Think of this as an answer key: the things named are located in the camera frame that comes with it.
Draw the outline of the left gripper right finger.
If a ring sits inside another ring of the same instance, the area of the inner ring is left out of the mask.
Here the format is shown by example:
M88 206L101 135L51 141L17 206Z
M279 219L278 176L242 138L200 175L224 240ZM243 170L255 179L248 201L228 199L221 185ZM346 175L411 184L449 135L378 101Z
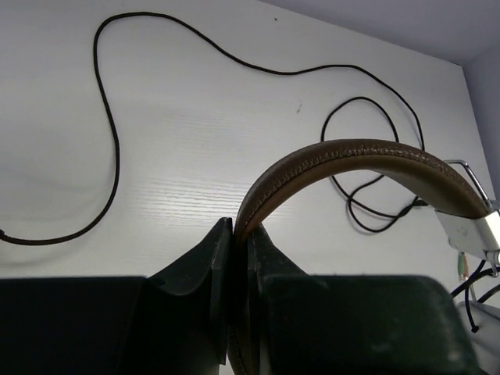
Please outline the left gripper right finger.
M246 245L252 369L255 374L298 374L311 277L273 243L264 226L253 231Z

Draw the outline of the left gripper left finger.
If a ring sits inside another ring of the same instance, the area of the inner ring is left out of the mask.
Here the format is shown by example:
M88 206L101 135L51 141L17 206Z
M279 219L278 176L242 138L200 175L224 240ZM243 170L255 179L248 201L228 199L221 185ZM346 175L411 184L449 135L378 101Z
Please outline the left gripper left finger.
M232 220L221 218L191 250L148 279L148 350L160 366L226 362Z

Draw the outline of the brown silver headphones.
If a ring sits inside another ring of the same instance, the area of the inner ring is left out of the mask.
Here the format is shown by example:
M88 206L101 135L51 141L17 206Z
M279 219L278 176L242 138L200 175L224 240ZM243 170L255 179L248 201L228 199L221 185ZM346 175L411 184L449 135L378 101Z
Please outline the brown silver headphones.
M458 250L499 270L499 212L446 162L378 139L324 141L286 155L243 199L234 225L234 307L227 354L236 374L479 374L452 301L417 275L312 276L270 271L254 233L290 197L327 177L370 170L433 207Z

